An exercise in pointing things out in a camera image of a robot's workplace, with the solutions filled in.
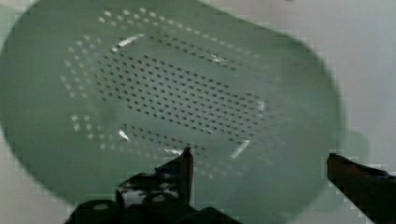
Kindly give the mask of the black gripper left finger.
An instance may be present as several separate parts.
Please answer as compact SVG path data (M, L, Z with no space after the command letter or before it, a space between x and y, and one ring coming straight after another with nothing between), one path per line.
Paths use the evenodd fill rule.
M171 161L156 167L153 173L139 173L117 186L116 201L123 207L141 204L150 194L169 193L189 203L193 180L193 156L191 148Z

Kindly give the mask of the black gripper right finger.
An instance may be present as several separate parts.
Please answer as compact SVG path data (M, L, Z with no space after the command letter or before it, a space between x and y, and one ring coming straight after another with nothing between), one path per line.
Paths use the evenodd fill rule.
M327 177L374 224L395 224L394 175L330 153Z

